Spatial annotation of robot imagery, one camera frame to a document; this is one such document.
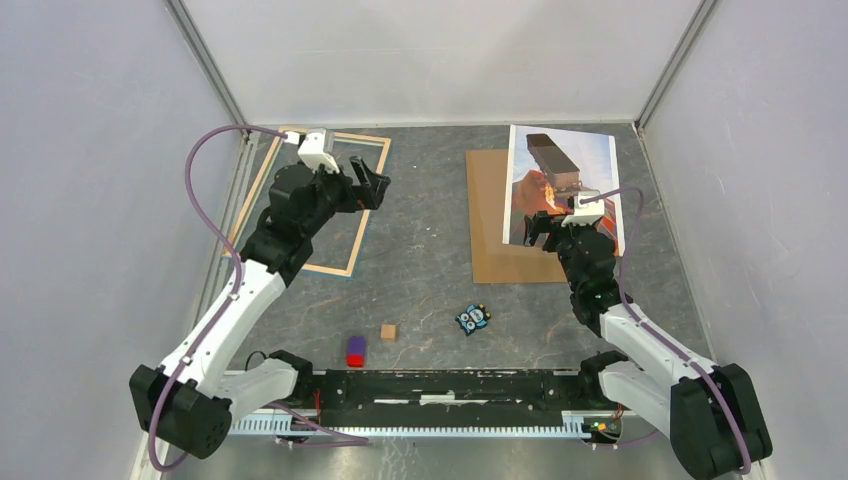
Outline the hot air balloon photo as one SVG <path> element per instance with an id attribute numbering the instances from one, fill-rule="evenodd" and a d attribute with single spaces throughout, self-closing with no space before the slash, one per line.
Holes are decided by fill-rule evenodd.
<path id="1" fill-rule="evenodd" d="M 620 187 L 616 140 L 601 133 L 512 125 L 509 130 L 502 242 L 524 242 L 524 219 L 541 210 L 573 211 L 582 191 Z"/>

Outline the brown cardboard backing board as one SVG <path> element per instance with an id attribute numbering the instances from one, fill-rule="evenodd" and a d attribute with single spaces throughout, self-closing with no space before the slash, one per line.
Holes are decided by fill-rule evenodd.
<path id="1" fill-rule="evenodd" d="M 564 283 L 553 253 L 502 242 L 508 152 L 468 150 L 466 175 L 472 258 L 477 284 Z"/>

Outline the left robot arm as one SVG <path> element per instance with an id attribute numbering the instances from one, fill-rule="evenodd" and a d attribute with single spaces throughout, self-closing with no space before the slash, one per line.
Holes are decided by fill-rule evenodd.
<path id="1" fill-rule="evenodd" d="M 205 459 L 232 424 L 276 400 L 306 405 L 313 379 L 293 356 L 269 358 L 227 378 L 229 361 L 264 311 L 289 287 L 313 253 L 312 239 L 337 213 L 376 210 L 391 183 L 358 156 L 355 175 L 310 169 L 303 162 L 280 169 L 260 214 L 234 262 L 226 286 L 190 334 L 157 367 L 140 365 L 129 380 L 139 425 L 185 454 Z"/>

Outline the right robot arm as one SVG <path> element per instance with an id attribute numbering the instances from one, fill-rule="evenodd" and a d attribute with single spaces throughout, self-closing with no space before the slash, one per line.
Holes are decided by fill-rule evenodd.
<path id="1" fill-rule="evenodd" d="M 719 365 L 669 336 L 614 277 L 615 243 L 595 223 L 539 211 L 525 219 L 525 243 L 545 238 L 571 289 L 580 324 L 613 345 L 580 365 L 577 392 L 591 408 L 630 408 L 670 442 L 694 479 L 715 479 L 770 457 L 773 442 L 750 375 Z"/>

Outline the wooden picture frame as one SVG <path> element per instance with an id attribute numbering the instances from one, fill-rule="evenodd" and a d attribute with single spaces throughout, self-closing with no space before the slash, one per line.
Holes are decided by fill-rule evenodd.
<path id="1" fill-rule="evenodd" d="M 391 183 L 383 174 L 391 141 L 383 137 L 334 133 L 324 128 L 279 128 L 227 239 L 242 262 L 253 260 L 287 280 L 305 269 L 348 277 L 369 215 L 378 209 Z M 353 155 L 343 166 L 334 142 L 376 146 L 377 166 Z M 314 237 L 337 214 L 360 217 L 344 270 L 310 261 Z"/>

